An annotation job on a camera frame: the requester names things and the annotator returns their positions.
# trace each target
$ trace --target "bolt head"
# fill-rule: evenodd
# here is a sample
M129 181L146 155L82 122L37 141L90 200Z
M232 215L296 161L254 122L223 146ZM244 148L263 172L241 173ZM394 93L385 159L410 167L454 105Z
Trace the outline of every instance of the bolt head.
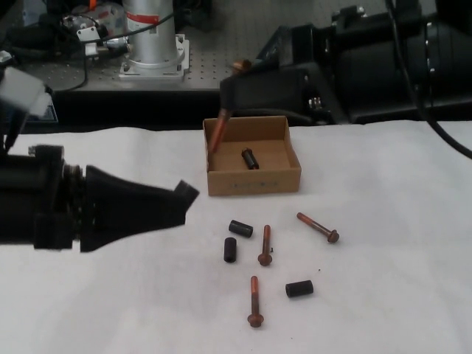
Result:
M270 254L262 253L262 254L259 254L259 257L257 258L257 260L259 261L262 267L266 267L272 263L272 256Z
M260 313L251 314L248 316L248 322L253 328L259 328L260 325L264 322L264 317Z
M333 230L327 237L329 243L336 243L339 240L339 233L336 230Z

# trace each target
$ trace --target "white plastic part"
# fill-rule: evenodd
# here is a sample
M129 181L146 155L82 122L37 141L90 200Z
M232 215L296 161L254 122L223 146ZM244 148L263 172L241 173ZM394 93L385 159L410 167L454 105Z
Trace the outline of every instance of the white plastic part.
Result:
M0 82L0 100L36 117L44 116L52 102L41 80L11 67Z
M87 42L87 41L95 41L97 39L100 39L100 36L98 35L98 31L96 27L89 27L85 29L79 29L77 31L77 37L81 42ZM91 55L97 55L97 44L96 43L88 43L86 44L86 56L89 57Z

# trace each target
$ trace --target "screw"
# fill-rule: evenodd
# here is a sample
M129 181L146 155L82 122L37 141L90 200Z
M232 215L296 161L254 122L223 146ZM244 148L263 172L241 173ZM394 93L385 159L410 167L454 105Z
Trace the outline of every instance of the screw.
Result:
M272 256L269 254L271 245L271 227L269 225L264 226L264 239L263 239L263 253L259 254L257 260L263 267L268 266L272 262Z
M310 219L307 215L302 214L299 212L297 215L298 219L306 223L307 225L313 227L315 230L320 231L324 236L327 237L327 241L329 243L336 243L339 240L339 233L336 230L330 231L325 228L323 225L315 222L314 220Z
M264 317L259 313L259 280L251 277L251 314L248 322L253 328L258 328L264 322Z

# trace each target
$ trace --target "black machine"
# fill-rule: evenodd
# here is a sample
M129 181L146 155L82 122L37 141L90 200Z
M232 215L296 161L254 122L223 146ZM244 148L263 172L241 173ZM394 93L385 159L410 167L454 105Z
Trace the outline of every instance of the black machine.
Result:
M397 0L400 50L427 108L472 103L472 2L437 0L423 16L418 0ZM414 111L395 53L388 13L361 7L333 14L332 26L280 28L263 61L221 83L221 108L273 108L332 123Z

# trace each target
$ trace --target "metal cylinder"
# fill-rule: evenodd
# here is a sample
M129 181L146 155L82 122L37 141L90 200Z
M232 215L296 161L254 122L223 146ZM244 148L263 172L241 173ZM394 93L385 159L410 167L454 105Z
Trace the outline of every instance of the metal cylinder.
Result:
M172 0L123 0L127 31L140 30L161 21L173 12ZM133 47L130 62L145 69L159 69L176 65L179 53L176 45L176 29L173 18L154 29L132 35Z

